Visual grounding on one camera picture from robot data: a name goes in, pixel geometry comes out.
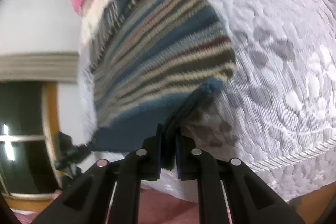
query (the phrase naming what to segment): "beige window shade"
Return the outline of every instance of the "beige window shade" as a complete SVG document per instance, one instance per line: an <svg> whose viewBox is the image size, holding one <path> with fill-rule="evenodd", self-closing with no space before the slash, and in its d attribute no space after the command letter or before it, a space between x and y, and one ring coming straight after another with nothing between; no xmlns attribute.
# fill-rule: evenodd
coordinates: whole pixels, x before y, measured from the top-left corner
<svg viewBox="0 0 336 224"><path fill-rule="evenodd" d="M0 81L77 81L78 54L37 53L0 56Z"/></svg>

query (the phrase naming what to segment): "red fabric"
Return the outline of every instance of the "red fabric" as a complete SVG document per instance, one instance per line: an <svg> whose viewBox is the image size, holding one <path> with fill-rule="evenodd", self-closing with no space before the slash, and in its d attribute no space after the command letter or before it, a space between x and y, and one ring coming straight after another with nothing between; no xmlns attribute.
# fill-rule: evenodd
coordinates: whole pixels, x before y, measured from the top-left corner
<svg viewBox="0 0 336 224"><path fill-rule="evenodd" d="M22 224L30 224L38 214L15 213ZM142 189L138 224L199 224L198 204L156 190Z"/></svg>

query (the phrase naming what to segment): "black mechanical device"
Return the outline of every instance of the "black mechanical device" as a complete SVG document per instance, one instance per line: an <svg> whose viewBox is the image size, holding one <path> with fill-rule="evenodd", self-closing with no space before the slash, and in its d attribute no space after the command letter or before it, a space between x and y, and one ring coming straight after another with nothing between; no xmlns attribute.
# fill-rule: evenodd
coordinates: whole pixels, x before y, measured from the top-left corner
<svg viewBox="0 0 336 224"><path fill-rule="evenodd" d="M33 224L137 224L140 182L158 180L162 126L123 160L98 160L42 211ZM176 135L181 180L197 180L200 224L305 224L301 217L240 159L214 159L193 139ZM0 198L1 224L18 224Z"/></svg>

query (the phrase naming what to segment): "mattress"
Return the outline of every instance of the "mattress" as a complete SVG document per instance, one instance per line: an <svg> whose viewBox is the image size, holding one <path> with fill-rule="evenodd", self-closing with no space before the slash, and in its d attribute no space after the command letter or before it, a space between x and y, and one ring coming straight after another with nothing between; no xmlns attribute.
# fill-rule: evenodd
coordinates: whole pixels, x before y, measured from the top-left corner
<svg viewBox="0 0 336 224"><path fill-rule="evenodd" d="M335 181L335 0L209 1L232 39L237 70L220 95L185 121L183 134L215 158L241 158L284 200ZM79 84L92 134L87 47L81 54ZM144 186L197 200L196 183L178 181L175 170Z"/></svg>

